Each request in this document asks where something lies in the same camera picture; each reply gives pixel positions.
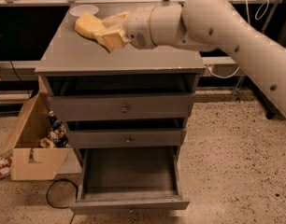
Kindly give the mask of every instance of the gray dresser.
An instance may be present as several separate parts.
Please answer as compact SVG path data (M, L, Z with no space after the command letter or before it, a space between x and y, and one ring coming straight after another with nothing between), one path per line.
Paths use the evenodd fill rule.
M130 45L108 53L76 34L75 19L66 14L36 69L70 144L85 151L71 209L185 209L178 156L204 71L199 53Z

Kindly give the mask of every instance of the floor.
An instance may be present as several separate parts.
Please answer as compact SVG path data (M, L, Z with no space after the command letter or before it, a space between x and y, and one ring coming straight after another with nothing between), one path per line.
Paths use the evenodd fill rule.
M51 181L0 180L0 223L286 223L286 120L266 119L251 91L236 103L229 91L199 91L179 157L185 211L75 216L46 202ZM0 117L0 146L16 117ZM78 182L78 175L62 175ZM60 183L50 192L57 205L74 202Z

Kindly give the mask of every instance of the gray tabletop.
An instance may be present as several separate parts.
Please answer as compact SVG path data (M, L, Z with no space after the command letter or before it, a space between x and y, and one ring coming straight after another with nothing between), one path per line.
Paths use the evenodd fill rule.
M98 4L97 17L114 15L132 10L138 6ZM77 17L69 11L57 33L50 42L36 72L40 75L72 74L142 74L142 73L202 73L204 65L199 52L157 47L155 49L135 49L127 45L124 49L114 49L109 53L92 40L85 39L74 30Z

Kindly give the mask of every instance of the drawer handle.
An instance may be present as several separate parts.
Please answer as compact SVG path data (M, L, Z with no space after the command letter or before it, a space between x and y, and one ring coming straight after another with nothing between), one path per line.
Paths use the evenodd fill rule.
M122 113L127 113L128 112L128 107L126 105L124 105L122 107Z

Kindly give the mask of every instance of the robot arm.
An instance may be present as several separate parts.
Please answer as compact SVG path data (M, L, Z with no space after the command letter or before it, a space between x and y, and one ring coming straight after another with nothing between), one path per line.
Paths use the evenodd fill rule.
M286 117L286 49L247 24L227 0L143 7L123 27L138 49L224 51Z

